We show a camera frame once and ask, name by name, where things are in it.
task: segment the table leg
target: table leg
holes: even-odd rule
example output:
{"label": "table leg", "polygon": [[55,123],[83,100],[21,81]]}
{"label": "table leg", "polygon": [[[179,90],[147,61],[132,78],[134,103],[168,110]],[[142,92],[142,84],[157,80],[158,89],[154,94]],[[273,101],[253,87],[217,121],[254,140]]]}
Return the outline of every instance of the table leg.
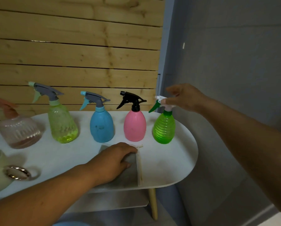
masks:
{"label": "table leg", "polygon": [[150,205],[152,210],[152,218],[154,220],[158,219],[158,213],[157,213],[157,201],[156,201],[156,190],[155,188],[149,189],[149,198],[150,198]]}

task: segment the lower shelf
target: lower shelf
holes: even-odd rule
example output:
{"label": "lower shelf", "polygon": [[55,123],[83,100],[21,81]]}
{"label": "lower shelf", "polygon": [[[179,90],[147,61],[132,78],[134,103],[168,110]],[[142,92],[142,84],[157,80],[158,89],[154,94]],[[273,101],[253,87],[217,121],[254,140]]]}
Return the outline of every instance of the lower shelf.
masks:
{"label": "lower shelf", "polygon": [[127,190],[85,194],[65,213],[95,212],[148,205],[148,190]]}

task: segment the pink spray bottle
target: pink spray bottle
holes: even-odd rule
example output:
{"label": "pink spray bottle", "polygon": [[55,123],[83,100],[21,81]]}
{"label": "pink spray bottle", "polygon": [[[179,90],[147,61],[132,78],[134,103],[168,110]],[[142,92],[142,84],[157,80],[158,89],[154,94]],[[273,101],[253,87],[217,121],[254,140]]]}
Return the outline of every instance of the pink spray bottle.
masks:
{"label": "pink spray bottle", "polygon": [[127,114],[123,124],[123,131],[125,133],[125,137],[127,140],[133,142],[140,141],[145,137],[147,123],[145,116],[140,110],[139,104],[142,102],[146,102],[146,100],[143,100],[140,96],[137,96],[136,94],[132,94],[125,91],[121,91],[120,95],[123,96],[123,101],[116,109],[119,109],[126,103],[133,103],[132,109]]}

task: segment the green spray bottle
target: green spray bottle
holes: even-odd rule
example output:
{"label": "green spray bottle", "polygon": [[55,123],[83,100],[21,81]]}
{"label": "green spray bottle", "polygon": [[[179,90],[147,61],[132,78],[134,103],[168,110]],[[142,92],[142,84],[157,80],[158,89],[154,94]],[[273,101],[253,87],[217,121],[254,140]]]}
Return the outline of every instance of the green spray bottle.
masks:
{"label": "green spray bottle", "polygon": [[153,137],[158,143],[167,144],[175,135],[175,119],[172,115],[174,105],[162,105],[161,100],[165,99],[163,96],[155,96],[155,98],[157,101],[149,113],[162,106],[165,107],[165,110],[154,123]]}
{"label": "green spray bottle", "polygon": [[33,103],[40,96],[49,97],[48,120],[52,137],[60,143],[69,143],[78,136],[78,127],[68,112],[67,108],[62,105],[57,95],[63,95],[62,92],[40,83],[29,82],[29,86],[35,90]]}

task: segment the green mug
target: green mug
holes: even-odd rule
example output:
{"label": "green mug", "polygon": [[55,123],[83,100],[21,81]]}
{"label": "green mug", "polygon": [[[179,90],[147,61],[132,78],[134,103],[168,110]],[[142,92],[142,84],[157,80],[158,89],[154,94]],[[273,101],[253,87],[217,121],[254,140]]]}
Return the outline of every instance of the green mug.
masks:
{"label": "green mug", "polygon": [[9,186],[14,180],[26,180],[30,173],[23,167],[9,163],[6,155],[0,150],[0,191]]}

